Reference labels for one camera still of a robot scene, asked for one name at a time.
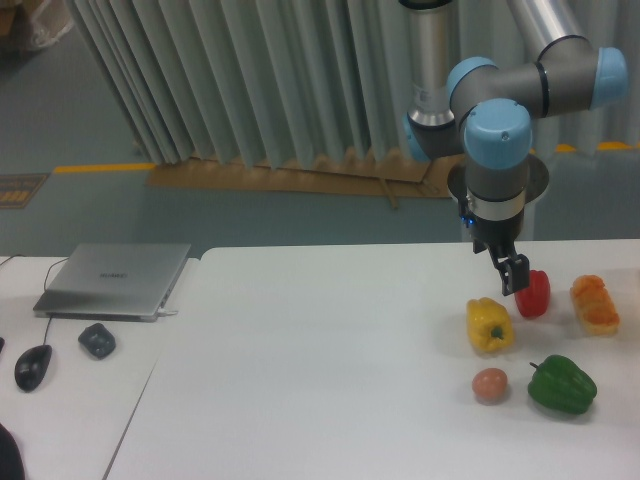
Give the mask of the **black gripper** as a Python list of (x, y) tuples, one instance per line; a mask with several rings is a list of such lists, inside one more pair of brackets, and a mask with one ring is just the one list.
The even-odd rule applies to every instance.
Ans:
[(525, 208), (525, 193), (490, 201), (465, 192), (458, 199), (459, 215), (468, 229), (474, 254), (488, 251), (501, 279), (501, 292), (514, 294), (530, 284), (529, 259), (515, 250)]

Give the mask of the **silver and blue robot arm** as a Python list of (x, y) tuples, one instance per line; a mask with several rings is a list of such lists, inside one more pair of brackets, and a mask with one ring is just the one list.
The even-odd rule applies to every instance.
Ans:
[(629, 89), (623, 53), (595, 48), (564, 1), (512, 1), (509, 9), (531, 61), (501, 69), (492, 60), (455, 61), (450, 1), (407, 1), (414, 103), (403, 123), (421, 160), (462, 154), (448, 176), (475, 252), (487, 252), (511, 295), (529, 286), (528, 258), (515, 247), (526, 205), (549, 174), (532, 154), (536, 119), (594, 110)]

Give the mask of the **black sleeved forearm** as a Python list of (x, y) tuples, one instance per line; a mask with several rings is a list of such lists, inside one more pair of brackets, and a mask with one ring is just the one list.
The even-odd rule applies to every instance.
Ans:
[(4, 426), (0, 427), (0, 431), (1, 480), (24, 480), (24, 465), (18, 445)]

